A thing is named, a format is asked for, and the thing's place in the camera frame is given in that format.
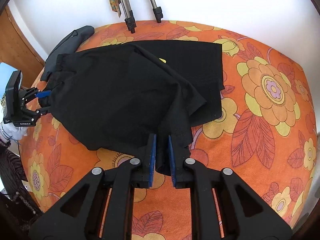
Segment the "left white gloved hand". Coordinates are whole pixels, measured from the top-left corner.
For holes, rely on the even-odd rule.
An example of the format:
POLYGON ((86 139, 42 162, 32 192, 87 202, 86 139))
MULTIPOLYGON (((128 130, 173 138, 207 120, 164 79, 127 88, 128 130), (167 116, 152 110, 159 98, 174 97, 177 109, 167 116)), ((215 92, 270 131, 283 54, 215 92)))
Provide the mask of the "left white gloved hand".
POLYGON ((1 122, 1 140, 4 143, 11 140, 21 140, 27 136, 27 129, 27 127, 15 127, 12 123, 4 124, 1 122))

